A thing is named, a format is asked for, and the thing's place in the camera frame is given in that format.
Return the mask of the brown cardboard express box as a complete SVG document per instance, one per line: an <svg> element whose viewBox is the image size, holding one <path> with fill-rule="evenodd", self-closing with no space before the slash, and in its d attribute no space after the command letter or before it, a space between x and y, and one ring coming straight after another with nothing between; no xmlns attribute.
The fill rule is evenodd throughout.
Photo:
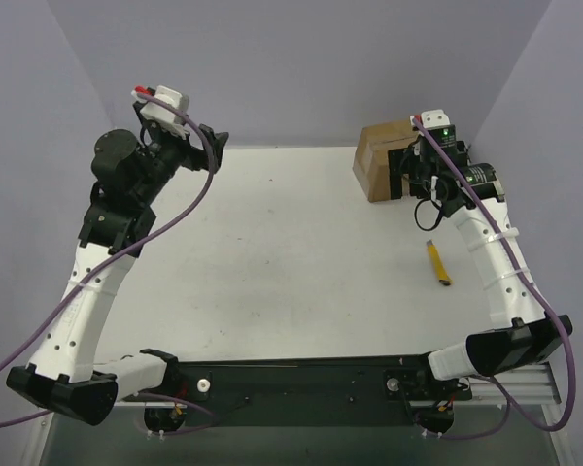
<svg viewBox="0 0 583 466"><path fill-rule="evenodd" d="M388 151L406 149L417 138L408 119L366 126L360 133L353 172L370 203L391 201Z"/></svg>

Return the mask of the yellow utility knife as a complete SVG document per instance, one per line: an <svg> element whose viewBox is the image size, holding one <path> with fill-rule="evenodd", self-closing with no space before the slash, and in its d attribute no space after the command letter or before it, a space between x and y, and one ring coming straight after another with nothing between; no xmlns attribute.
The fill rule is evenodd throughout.
<svg viewBox="0 0 583 466"><path fill-rule="evenodd" d="M432 265L434 274L435 274L438 282L443 286L451 286L453 283L452 279L448 275L448 273L444 267L444 264L441 260L438 249L437 249L436 245L434 244L433 240L427 240L426 247L427 247L427 252L429 255L430 263Z"/></svg>

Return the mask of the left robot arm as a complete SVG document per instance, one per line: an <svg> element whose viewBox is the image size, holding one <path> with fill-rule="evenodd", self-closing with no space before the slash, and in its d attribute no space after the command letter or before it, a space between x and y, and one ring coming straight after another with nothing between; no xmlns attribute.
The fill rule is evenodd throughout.
<svg viewBox="0 0 583 466"><path fill-rule="evenodd" d="M37 407L89 425L101 423L134 392L147 389L164 400L179 390L179 374L158 352L129 357L108 371L95 369L93 359L119 287L154 237L156 196L181 167L214 175L229 138L201 124L206 144L196 148L185 131L172 133L160 120L138 118L138 135L115 129L96 141L95 182L59 314L28 363L11 368L6 379L8 388Z"/></svg>

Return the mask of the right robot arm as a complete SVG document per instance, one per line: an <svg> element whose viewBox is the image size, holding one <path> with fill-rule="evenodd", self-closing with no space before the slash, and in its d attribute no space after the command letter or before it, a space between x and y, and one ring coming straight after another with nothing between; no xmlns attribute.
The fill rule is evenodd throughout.
<svg viewBox="0 0 583 466"><path fill-rule="evenodd" d="M423 126L417 118L412 124L419 135L397 159L396 171L412 183L421 202L431 203L438 217L450 219L462 235L492 324L459 344L429 353L433 377L490 377L543 362L557 348L564 349L573 377L570 319L552 311L533 283L495 168L468 162L453 125Z"/></svg>

